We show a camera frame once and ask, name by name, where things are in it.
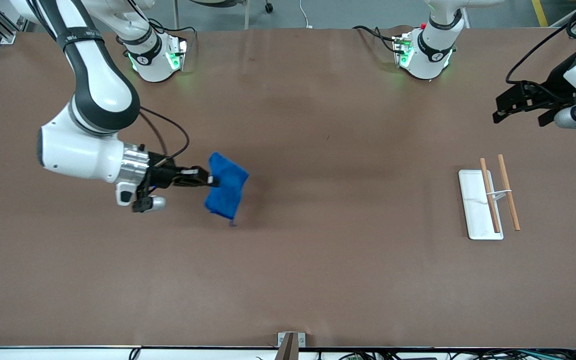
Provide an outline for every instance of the yellow tape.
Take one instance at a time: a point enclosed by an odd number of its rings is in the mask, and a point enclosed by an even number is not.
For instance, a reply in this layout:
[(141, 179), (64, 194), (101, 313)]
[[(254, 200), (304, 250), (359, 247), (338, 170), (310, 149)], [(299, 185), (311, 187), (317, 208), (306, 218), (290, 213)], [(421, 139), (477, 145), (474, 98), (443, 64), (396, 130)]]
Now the yellow tape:
[(548, 20), (546, 20), (546, 14), (544, 13), (542, 2), (540, 0), (532, 0), (532, 7), (534, 8), (534, 13), (537, 15), (539, 26), (548, 27)]

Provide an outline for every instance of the wooden dowel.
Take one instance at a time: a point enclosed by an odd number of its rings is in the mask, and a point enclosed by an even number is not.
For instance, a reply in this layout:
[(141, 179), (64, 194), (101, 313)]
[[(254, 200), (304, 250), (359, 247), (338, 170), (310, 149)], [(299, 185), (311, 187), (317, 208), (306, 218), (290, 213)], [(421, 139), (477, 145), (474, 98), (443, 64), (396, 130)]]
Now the wooden dowel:
[(503, 183), (503, 189), (507, 191), (505, 197), (508, 199), (508, 208), (510, 208), (510, 218), (512, 218), (512, 227), (515, 231), (521, 230), (519, 227), (519, 218), (517, 217), (517, 210), (515, 209), (515, 199), (513, 198), (513, 192), (510, 190), (510, 182), (508, 181), (508, 174), (506, 173), (506, 163), (504, 162), (504, 156), (499, 153), (496, 156), (499, 160), (499, 171), (501, 172), (501, 182)]
[(495, 201), (491, 194), (492, 186), (490, 186), (490, 179), (488, 177), (488, 168), (486, 167), (486, 159), (484, 159), (483, 157), (480, 158), (479, 164), (481, 164), (481, 175), (484, 177), (484, 186), (486, 187), (486, 198), (488, 202), (488, 209), (490, 210), (490, 217), (492, 218), (492, 227), (495, 233), (501, 233), (497, 217), (497, 208), (495, 207)]

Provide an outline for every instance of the floor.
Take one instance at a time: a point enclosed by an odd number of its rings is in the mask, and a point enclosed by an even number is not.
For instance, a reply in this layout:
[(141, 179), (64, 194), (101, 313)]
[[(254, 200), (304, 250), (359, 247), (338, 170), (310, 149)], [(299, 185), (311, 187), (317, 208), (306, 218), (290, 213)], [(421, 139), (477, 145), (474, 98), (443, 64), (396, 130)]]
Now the floor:
[[(179, 1), (181, 27), (193, 26), (199, 32), (215, 30), (242, 30), (244, 7), (206, 7)], [(266, 13), (265, 0), (251, 0), (250, 28), (300, 28), (306, 20), (299, 7), (299, 0), (270, 0), (274, 11)], [(494, 7), (468, 10), (473, 28), (539, 27), (540, 12), (535, 3), (540, 0), (506, 0)], [(576, 0), (541, 0), (544, 21), (552, 24), (576, 8)], [(391, 28), (396, 25), (417, 25), (428, 20), (428, 8), (421, 0), (302, 0), (308, 23), (315, 29), (351, 28), (355, 25)], [(147, 16), (156, 18), (166, 27), (173, 27), (172, 0), (160, 0)], [(110, 29), (96, 22), (99, 29)]]

